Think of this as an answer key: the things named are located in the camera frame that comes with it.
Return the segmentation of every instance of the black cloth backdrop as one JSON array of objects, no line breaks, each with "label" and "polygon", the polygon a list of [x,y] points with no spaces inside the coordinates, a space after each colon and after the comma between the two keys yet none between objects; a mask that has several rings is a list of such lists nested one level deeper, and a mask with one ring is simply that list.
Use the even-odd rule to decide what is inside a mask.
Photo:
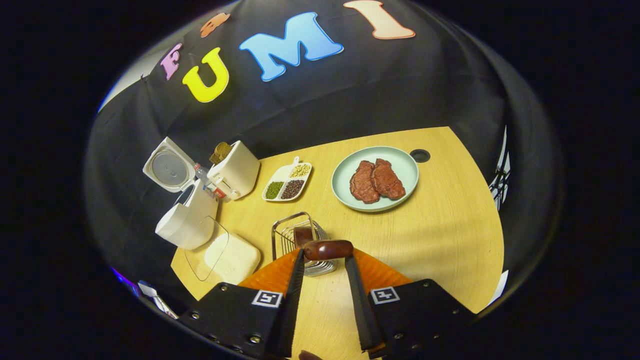
[{"label": "black cloth backdrop", "polygon": [[[385,1],[384,9],[416,36],[379,40],[371,35],[369,22],[343,2],[245,0],[215,9],[211,16],[225,12],[230,18],[205,38],[200,37],[202,23],[193,24],[180,41],[179,68],[171,79],[156,65],[103,107],[88,141],[84,196],[93,238],[111,266],[133,282],[157,286],[170,305],[180,308],[195,301],[170,268],[175,246],[154,233],[179,194],[142,173],[166,136],[194,161],[210,166],[208,158],[222,141],[242,140],[263,158],[358,136],[449,126],[489,183],[504,126],[518,119],[525,122],[508,126],[509,136],[522,148],[514,153],[511,167],[530,169],[514,178],[505,202],[514,204],[508,209],[510,223],[502,220],[506,256],[512,249],[536,248],[547,230],[544,218],[552,196],[539,193],[540,200],[520,198],[520,204],[512,200],[518,188],[546,187],[538,182],[553,177],[553,171],[544,169],[550,166],[545,162],[553,158],[554,144],[545,143],[548,124],[531,89],[499,56],[430,10]],[[256,33],[283,38],[287,19],[309,11],[318,14],[319,25],[344,51],[308,61],[301,47],[298,67],[276,59],[287,67],[285,74],[263,82],[258,63],[239,44]],[[230,80],[218,98],[200,103],[182,77],[199,65],[204,83],[213,84],[214,74],[201,59],[215,47],[221,48]],[[537,123],[544,125],[536,129]],[[545,174],[540,180],[541,170]],[[529,201],[545,204],[527,205]],[[250,218],[246,226],[252,226]],[[269,236],[268,229],[255,231]],[[517,266],[522,256],[510,259]]]}]

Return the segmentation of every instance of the metal wire rack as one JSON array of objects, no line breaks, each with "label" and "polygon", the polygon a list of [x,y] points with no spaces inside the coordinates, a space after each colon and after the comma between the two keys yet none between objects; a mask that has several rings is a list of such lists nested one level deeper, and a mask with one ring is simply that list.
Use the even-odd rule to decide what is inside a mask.
[{"label": "metal wire rack", "polygon": [[[293,220],[298,217],[303,217],[304,220],[301,222],[297,222],[297,220]],[[301,211],[299,213],[293,214],[291,216],[282,218],[276,221],[271,228],[271,251],[273,254],[273,259],[275,260],[279,256],[282,256],[288,252],[291,252],[296,249],[296,242],[294,241],[294,228],[296,227],[305,227],[313,224],[313,241],[319,240],[329,240],[329,236],[326,234],[324,229],[314,220],[311,219],[311,216]],[[278,245],[280,243],[280,255],[278,256]],[[324,261],[305,261],[305,276],[318,276],[322,274],[327,274],[329,272],[334,271],[336,268],[335,260],[324,260]]]}]

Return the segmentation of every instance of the blue letter m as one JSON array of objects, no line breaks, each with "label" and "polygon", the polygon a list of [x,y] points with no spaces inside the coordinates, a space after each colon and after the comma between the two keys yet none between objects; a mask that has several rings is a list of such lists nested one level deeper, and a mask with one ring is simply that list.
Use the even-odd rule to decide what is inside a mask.
[{"label": "blue letter m", "polygon": [[300,43],[304,45],[307,60],[318,60],[341,52],[344,47],[326,36],[316,22],[314,12],[296,15],[285,24],[284,39],[256,34],[240,44],[240,50],[249,50],[260,67],[262,80],[271,81],[284,74],[284,65],[276,64],[272,56],[293,66],[300,65]]}]

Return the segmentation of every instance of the raw steak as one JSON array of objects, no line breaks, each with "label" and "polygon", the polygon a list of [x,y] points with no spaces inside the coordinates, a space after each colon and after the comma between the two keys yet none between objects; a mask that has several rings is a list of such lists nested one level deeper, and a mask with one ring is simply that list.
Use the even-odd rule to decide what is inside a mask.
[{"label": "raw steak", "polygon": [[391,163],[387,160],[376,159],[376,167],[371,173],[371,179],[376,191],[391,200],[400,199],[406,194],[402,181],[391,170]]},{"label": "raw steak", "polygon": [[380,194],[373,188],[373,180],[371,173],[373,171],[373,163],[362,160],[356,173],[351,176],[350,187],[351,194],[358,200],[362,200],[365,204],[373,204],[380,200]]}]

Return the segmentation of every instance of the white divided tray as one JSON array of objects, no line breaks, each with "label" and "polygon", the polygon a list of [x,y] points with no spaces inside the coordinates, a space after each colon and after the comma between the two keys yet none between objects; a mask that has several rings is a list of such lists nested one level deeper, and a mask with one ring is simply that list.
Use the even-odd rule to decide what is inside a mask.
[{"label": "white divided tray", "polygon": [[[311,166],[310,163],[299,163],[300,161],[300,157],[296,156],[293,159],[293,164],[291,165],[285,165],[281,168],[279,168],[278,170],[276,170],[276,172],[273,173],[273,175],[271,176],[271,179],[269,180],[269,182],[267,183],[267,186],[264,187],[264,190],[262,191],[262,198],[266,201],[291,201],[294,199],[297,199],[300,194],[302,193],[302,190],[305,189],[305,186],[307,185],[307,179],[309,178],[309,175],[311,174],[311,170],[313,169],[313,167]],[[304,176],[300,176],[300,177],[290,177],[291,173],[293,172],[293,169],[296,168],[296,166],[298,165],[309,165],[309,172],[307,172],[306,175]],[[290,199],[281,199],[282,194],[284,193],[284,190],[287,188],[287,184],[289,184],[289,181],[293,181],[293,180],[302,180],[304,181],[304,183],[302,184],[302,187],[300,188],[300,191],[298,191],[298,193],[290,198]],[[282,181],[284,184],[282,185],[282,187],[280,188],[280,191],[278,192],[278,196],[276,196],[274,199],[267,199],[266,195],[267,195],[267,189],[269,188],[269,185],[271,185],[271,183],[274,182],[278,182],[278,181]]]}]

